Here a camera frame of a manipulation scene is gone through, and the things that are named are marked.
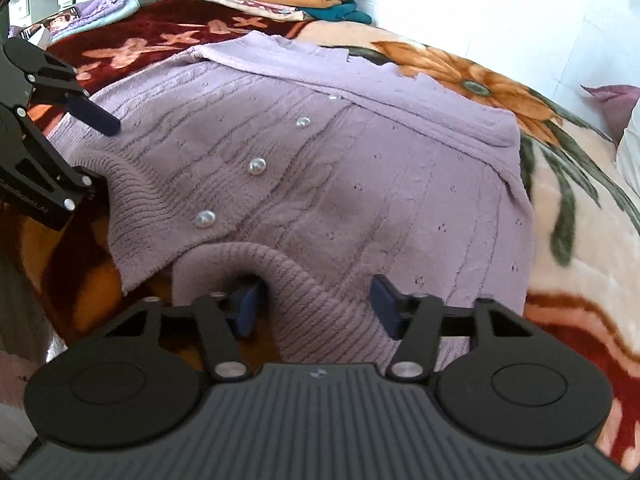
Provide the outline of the lilac knitted cardigan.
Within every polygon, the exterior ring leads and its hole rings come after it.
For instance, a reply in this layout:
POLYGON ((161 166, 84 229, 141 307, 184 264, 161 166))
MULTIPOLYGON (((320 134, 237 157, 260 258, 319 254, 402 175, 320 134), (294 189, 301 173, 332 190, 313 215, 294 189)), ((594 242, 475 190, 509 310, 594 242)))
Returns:
POLYGON ((96 102, 117 136, 65 118, 51 142, 106 179, 125 292, 165 271, 181 306, 257 275, 297 363, 388 363, 378 274, 456 307, 524 307, 533 208, 505 110, 261 32, 180 52, 96 102))

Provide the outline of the cream white pillow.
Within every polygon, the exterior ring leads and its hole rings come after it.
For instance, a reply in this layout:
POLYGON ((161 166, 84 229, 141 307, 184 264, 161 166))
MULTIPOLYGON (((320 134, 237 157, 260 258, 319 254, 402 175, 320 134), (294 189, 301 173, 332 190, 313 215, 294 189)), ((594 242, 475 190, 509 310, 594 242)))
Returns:
POLYGON ((627 184, 640 195, 640 101, 632 109, 618 144, 616 167, 627 184))

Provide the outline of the teal folded garment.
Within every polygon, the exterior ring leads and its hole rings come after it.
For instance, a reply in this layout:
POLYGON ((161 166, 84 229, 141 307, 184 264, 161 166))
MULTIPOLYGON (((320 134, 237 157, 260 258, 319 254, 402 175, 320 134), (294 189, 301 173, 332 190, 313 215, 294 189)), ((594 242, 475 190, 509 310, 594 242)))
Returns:
POLYGON ((326 9, 319 8, 300 8, 315 20, 328 22, 354 22, 365 25, 371 25, 373 20, 369 14, 358 9, 355 0, 348 0, 337 6, 331 6, 326 9))

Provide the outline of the mauve pink pillow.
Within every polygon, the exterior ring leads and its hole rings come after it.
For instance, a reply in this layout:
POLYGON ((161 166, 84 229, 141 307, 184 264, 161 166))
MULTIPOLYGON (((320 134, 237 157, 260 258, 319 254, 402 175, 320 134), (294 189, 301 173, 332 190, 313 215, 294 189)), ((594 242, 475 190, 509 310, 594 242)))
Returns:
POLYGON ((615 145, 620 144, 631 113, 639 101, 640 90, 630 84, 609 84, 601 87, 582 88, 597 101, 604 115, 610 138, 615 145))

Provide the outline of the red patterned folded cloth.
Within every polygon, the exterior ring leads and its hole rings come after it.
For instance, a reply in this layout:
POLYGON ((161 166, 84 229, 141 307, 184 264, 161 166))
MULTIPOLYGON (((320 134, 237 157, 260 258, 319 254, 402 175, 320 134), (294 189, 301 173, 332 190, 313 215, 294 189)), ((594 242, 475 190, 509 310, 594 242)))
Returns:
POLYGON ((227 8, 240 11, 245 14, 269 18, 277 22, 303 22, 311 20, 311 16, 305 11, 298 10, 294 6, 282 6, 282 4, 262 2, 258 0, 203 0, 220 4, 227 8))

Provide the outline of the floral plush bed blanket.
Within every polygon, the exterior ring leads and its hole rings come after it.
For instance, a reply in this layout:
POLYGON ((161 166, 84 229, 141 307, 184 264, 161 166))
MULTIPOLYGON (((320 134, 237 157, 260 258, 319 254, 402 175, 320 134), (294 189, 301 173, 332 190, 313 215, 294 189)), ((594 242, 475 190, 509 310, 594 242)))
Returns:
MULTIPOLYGON (((333 22, 280 22, 204 0, 165 0, 131 18, 81 32, 50 47, 79 70, 78 81, 100 90, 194 44, 235 39, 260 30, 269 35, 349 50, 401 73, 433 76, 446 88, 492 107, 510 110, 522 128, 521 177, 535 214, 535 262, 525 316, 599 365, 614 389, 612 412, 598 447, 625 469, 639 466, 639 196, 614 165, 612 141, 600 130, 533 89, 435 47, 415 47, 372 26, 333 22), (489 98, 472 96, 462 77, 484 84, 489 98)), ((58 307, 62 282, 45 264, 61 235, 20 215, 1 215, 1 470, 13 469, 35 439, 20 395, 55 336, 20 272, 58 307)))

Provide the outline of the light purple folded clothes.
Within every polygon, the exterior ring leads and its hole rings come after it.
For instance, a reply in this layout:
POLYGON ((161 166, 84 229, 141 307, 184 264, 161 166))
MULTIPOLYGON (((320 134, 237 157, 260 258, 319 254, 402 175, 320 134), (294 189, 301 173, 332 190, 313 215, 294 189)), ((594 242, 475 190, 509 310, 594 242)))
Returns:
POLYGON ((29 40, 38 30, 47 29, 49 44, 89 30, 117 23, 141 8, 140 0, 86 0, 68 6, 26 27, 11 26, 9 38, 29 40))

